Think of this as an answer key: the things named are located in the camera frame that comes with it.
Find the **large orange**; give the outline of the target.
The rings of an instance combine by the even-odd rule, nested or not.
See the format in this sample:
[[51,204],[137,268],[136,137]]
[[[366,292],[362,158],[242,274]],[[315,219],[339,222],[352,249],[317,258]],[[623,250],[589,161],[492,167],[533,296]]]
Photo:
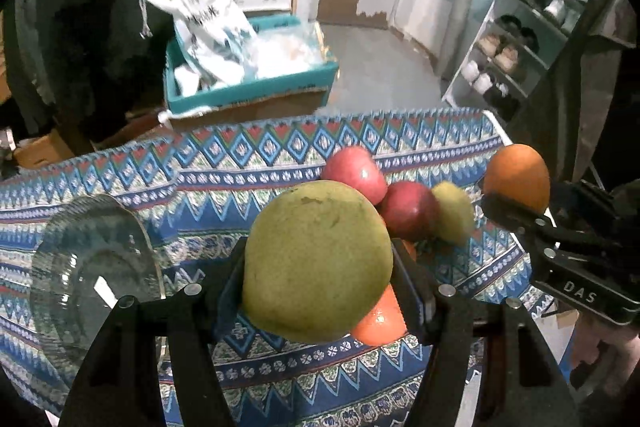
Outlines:
[[500,148],[488,162],[483,192],[512,199],[541,215],[550,202],[550,174],[544,158],[526,144]]

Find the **yellow green pear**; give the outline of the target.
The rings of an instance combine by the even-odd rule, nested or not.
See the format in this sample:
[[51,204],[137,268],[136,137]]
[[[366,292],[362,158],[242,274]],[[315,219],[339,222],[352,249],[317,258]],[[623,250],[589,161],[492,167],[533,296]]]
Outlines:
[[475,230],[474,206],[468,193],[448,181],[437,184],[432,193],[438,202],[436,235],[445,242],[463,247]]

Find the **clear glass bowl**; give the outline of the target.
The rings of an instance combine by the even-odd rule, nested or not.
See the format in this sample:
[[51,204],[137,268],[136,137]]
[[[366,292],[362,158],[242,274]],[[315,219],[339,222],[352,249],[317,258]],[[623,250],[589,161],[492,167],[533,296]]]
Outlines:
[[65,384],[126,295],[142,303],[165,296],[142,224],[106,195],[64,205],[47,223],[32,257],[29,304],[40,347]]

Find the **large tangerine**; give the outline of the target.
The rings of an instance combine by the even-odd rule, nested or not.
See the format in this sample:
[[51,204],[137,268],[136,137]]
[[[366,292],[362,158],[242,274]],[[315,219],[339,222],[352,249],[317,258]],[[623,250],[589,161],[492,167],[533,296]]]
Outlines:
[[393,287],[388,285],[380,300],[350,335],[367,346],[381,347],[398,340],[407,331]]

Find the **dark red apple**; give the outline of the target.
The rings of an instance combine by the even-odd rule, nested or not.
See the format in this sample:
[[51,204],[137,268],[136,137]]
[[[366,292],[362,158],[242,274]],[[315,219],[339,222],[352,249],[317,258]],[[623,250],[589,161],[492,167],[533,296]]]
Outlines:
[[439,203],[425,185],[413,181],[397,181],[387,189],[378,213],[392,239],[416,243],[435,234]]

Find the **blue patterned tablecloth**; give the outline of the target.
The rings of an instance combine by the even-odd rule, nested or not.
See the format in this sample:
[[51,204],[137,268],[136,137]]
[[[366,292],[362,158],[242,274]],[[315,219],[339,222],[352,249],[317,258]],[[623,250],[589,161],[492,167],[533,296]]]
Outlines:
[[[202,128],[17,176],[1,187],[2,369],[22,398],[61,410],[66,382],[43,352],[28,294],[43,229],[66,202],[105,194],[130,208],[148,230],[166,289],[178,291],[228,257],[270,199],[316,179],[345,146],[365,148],[388,181],[449,181],[479,198],[504,141],[497,121],[474,108],[302,117]],[[379,348],[350,337],[289,343],[239,317],[214,363],[242,426],[396,426],[429,354],[412,336]]]

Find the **pink red apple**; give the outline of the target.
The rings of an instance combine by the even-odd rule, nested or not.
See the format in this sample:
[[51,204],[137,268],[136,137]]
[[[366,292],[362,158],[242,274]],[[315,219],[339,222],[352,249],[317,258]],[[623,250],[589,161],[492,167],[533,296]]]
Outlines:
[[326,161],[320,178],[354,188],[375,206],[387,193],[387,182],[381,169],[370,153],[359,145],[344,147],[333,154]]

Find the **white shoe rack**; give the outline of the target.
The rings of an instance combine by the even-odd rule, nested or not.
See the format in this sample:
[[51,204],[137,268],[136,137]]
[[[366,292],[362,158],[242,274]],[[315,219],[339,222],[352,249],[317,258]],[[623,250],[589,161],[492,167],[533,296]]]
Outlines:
[[442,99],[510,121],[567,43],[587,0],[492,0]]

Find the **black hanging jacket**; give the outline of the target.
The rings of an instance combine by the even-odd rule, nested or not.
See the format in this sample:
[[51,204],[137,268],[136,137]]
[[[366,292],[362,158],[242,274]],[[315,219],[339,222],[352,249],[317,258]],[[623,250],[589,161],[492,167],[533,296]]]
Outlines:
[[57,131],[87,154],[163,100],[167,14],[139,0],[1,0],[6,83],[17,135]]

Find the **teal plastic crate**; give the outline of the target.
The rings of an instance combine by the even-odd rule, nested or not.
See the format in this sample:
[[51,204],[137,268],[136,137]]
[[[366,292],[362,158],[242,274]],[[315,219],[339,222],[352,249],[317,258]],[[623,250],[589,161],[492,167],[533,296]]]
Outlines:
[[165,102],[175,115],[221,110],[275,95],[329,91],[338,73],[321,28],[291,14],[253,17],[255,35],[209,49],[175,22],[166,50]]

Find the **white rice bag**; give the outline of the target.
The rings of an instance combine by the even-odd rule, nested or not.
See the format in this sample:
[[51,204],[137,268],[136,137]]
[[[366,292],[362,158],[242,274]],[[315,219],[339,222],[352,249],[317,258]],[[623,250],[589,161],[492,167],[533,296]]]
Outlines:
[[234,0],[140,0],[169,14],[190,69],[213,88],[256,78],[253,26]]

